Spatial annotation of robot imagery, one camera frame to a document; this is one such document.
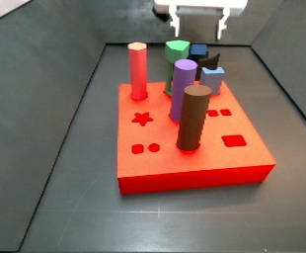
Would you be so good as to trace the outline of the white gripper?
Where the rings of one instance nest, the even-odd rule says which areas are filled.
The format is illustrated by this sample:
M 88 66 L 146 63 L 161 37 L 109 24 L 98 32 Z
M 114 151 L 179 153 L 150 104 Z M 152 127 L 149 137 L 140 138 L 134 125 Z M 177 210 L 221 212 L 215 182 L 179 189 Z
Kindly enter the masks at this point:
M 169 15 L 169 26 L 173 36 L 179 37 L 179 17 L 176 14 L 221 15 L 217 22 L 216 40 L 227 29 L 229 16 L 239 16 L 248 4 L 248 0 L 152 0 L 152 9 L 157 14 Z

